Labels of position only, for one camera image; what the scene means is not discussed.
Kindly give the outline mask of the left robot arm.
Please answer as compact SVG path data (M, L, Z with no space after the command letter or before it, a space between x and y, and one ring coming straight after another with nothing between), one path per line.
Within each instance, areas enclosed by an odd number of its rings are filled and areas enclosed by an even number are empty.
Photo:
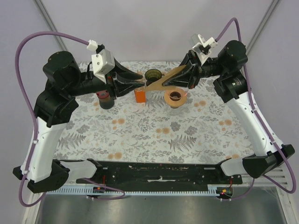
M33 136L35 149L23 165L13 169L13 174L20 180L27 180L27 187L33 193L54 191L68 181L83 178L99 183L103 172L97 161L54 158L60 136L78 108L77 96L107 91L112 99L122 97L143 86L142 76L114 62L112 70L100 80L90 71L81 72L68 51L51 55L43 71L47 83L33 110L37 123L37 133Z

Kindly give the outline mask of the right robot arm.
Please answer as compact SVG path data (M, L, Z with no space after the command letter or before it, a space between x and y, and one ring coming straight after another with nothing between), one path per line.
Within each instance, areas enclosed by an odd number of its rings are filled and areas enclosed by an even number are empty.
M295 153L291 144L285 145L275 136L265 117L258 112L254 95L241 73L247 61L245 45L238 40L229 41L216 58L209 57L204 63L194 50L189 50L181 63L184 68L162 84L163 87L192 89L202 78L217 77L213 82L214 89L237 116L254 151L250 156L221 162L221 168L214 171L215 180L221 184L236 174L259 178Z

